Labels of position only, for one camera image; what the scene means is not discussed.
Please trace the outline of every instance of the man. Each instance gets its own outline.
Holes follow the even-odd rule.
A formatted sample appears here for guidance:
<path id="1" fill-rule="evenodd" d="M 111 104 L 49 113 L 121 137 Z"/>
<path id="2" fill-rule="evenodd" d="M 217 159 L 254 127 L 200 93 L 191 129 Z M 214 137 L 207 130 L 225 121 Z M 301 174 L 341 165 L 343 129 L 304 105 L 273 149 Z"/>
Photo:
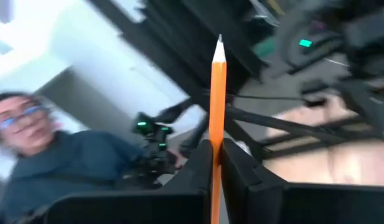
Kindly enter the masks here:
<path id="1" fill-rule="evenodd" d="M 68 194 L 116 190 L 114 185 L 59 177 L 120 179 L 144 153 L 109 133 L 54 130 L 49 110 L 35 96 L 0 94 L 0 145 L 19 158 L 0 204 L 6 218 L 17 219 Z M 179 153 L 171 153 L 182 159 Z"/>

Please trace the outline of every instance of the pencil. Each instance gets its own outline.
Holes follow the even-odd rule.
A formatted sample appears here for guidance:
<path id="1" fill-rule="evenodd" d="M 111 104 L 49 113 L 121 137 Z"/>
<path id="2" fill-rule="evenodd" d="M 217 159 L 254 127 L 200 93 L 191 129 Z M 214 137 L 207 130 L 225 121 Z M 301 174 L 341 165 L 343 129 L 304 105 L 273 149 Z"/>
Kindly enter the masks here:
<path id="1" fill-rule="evenodd" d="M 222 148 L 225 120 L 226 82 L 227 61 L 222 36 L 219 35 L 212 60 L 210 122 L 208 126 L 208 136 L 213 147 L 211 224 L 219 224 L 221 190 L 220 150 Z"/>

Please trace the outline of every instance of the shirt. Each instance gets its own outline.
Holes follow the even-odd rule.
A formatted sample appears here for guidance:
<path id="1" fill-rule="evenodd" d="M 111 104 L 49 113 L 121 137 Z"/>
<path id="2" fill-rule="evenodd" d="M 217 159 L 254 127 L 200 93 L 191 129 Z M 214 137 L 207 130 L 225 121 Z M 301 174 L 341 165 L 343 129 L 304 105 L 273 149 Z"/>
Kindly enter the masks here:
<path id="1" fill-rule="evenodd" d="M 48 149 L 19 159 L 7 184 L 0 212 L 12 220 L 69 194 L 113 190 L 110 186 L 45 179 L 44 176 L 64 173 L 119 179 L 142 154 L 141 149 L 109 133 L 56 132 Z"/>

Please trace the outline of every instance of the black cable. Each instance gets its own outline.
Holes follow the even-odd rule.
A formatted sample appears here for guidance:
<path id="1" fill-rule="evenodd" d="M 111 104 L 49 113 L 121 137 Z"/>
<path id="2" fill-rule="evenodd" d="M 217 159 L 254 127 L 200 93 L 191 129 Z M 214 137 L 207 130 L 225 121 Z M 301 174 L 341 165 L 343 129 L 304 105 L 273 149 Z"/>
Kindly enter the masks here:
<path id="1" fill-rule="evenodd" d="M 210 95 L 210 90 L 205 89 L 206 96 Z M 236 95 L 227 93 L 227 96 L 233 98 L 247 98 L 247 99 L 256 99 L 256 100 L 293 100 L 293 101 L 304 101 L 304 98 L 301 97 L 282 97 L 282 96 L 246 96 L 246 95 Z"/>

